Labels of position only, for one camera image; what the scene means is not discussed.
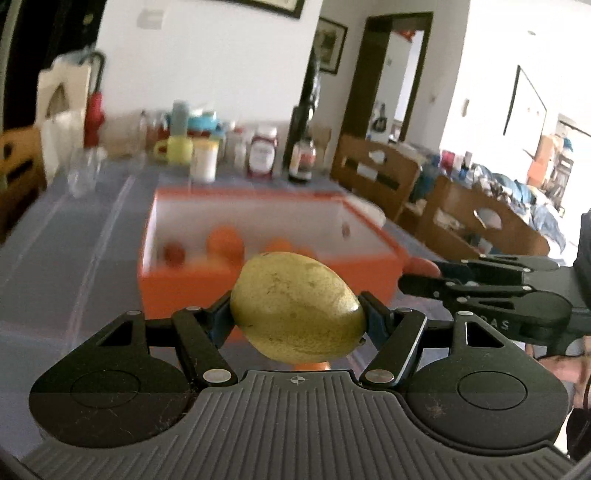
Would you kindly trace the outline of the person hand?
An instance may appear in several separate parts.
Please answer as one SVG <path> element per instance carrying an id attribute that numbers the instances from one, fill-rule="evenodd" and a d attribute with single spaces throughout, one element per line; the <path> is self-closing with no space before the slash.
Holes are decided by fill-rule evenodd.
<path id="1" fill-rule="evenodd" d="M 540 357 L 538 362 L 562 382 L 574 386 L 573 407 L 590 407 L 590 347 L 579 356 Z"/>

